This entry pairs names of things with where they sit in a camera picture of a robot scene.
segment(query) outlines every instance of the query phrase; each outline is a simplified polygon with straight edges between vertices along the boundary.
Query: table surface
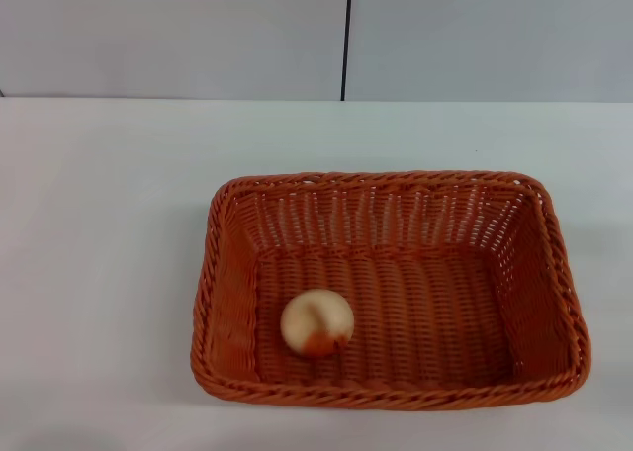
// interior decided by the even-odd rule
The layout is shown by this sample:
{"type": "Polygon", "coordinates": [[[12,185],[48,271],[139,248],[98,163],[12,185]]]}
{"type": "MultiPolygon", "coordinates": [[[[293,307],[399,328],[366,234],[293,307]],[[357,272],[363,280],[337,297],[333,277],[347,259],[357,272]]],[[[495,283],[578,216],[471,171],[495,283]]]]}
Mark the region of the table surface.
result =
{"type": "Polygon", "coordinates": [[[1,449],[633,449],[633,105],[5,98],[0,146],[1,449]],[[545,184],[592,339],[586,384],[461,412],[207,396],[189,347],[216,190],[412,169],[545,184]]]}

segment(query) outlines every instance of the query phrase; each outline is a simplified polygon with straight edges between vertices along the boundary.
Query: white wall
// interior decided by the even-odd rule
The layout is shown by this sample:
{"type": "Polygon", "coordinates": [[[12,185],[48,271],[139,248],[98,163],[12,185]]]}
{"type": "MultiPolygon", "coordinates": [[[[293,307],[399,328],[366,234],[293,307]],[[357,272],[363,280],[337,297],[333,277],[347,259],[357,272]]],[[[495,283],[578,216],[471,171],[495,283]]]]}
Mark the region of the white wall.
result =
{"type": "Polygon", "coordinates": [[[631,0],[353,0],[348,100],[633,101],[631,0]]]}
{"type": "Polygon", "coordinates": [[[12,95],[336,100],[345,0],[0,0],[12,95]]]}

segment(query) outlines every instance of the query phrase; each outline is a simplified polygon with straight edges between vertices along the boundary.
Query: basket rim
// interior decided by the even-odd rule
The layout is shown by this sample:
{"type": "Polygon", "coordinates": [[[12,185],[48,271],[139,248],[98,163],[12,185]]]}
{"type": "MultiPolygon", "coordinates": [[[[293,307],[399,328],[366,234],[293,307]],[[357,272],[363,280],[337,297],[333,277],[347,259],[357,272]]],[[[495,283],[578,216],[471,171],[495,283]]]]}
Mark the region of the basket rim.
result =
{"type": "Polygon", "coordinates": [[[560,225],[554,213],[552,200],[543,185],[530,176],[503,171],[407,171],[386,173],[304,172],[286,175],[247,176],[232,179],[216,193],[209,210],[205,260],[202,266],[198,294],[194,307],[194,334],[191,348],[191,367],[196,381],[208,393],[225,400],[270,405],[334,406],[385,409],[461,409],[477,406],[499,406],[539,401],[551,401],[569,395],[587,379],[590,371],[590,340],[587,326],[574,288],[567,259],[567,251],[560,225]],[[557,304],[567,326],[566,339],[572,346],[572,364],[568,370],[537,381],[485,387],[417,391],[393,389],[377,390],[363,387],[310,386],[271,384],[224,377],[204,360],[208,329],[213,328],[207,308],[213,302],[215,263],[222,223],[232,199],[254,192],[269,191],[292,186],[297,190],[314,190],[319,187],[367,189],[380,183],[381,192],[401,191],[410,186],[445,185],[466,186],[502,185],[536,200],[535,214],[542,227],[551,281],[557,292],[557,304]],[[205,270],[211,278],[209,297],[203,298],[202,282],[205,270]]]}

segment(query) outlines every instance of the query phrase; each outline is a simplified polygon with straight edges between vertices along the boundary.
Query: wicker basket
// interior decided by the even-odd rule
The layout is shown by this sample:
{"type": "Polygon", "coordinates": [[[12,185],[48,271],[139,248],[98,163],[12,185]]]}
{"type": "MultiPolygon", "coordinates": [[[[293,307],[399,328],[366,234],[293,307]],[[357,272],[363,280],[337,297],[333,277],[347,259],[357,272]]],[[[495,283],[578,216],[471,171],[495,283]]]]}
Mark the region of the wicker basket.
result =
{"type": "Polygon", "coordinates": [[[191,363],[252,404],[458,409],[551,401],[590,368],[549,195],[514,173],[250,177],[214,198],[191,363]],[[340,355],[295,356],[279,331],[311,288],[342,294],[340,355]]]}

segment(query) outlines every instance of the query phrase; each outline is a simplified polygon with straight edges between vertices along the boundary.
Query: orange wicker basket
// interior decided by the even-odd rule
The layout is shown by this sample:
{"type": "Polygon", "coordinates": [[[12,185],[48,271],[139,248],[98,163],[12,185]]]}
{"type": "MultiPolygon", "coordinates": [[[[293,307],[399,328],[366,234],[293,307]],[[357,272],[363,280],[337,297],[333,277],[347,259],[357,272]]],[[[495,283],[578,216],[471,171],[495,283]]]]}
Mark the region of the orange wicker basket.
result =
{"type": "Polygon", "coordinates": [[[248,177],[214,198],[191,364],[252,404],[458,409],[583,384],[587,328],[549,195],[497,172],[248,177]],[[352,307],[336,356],[295,356],[281,311],[327,288],[352,307]]]}

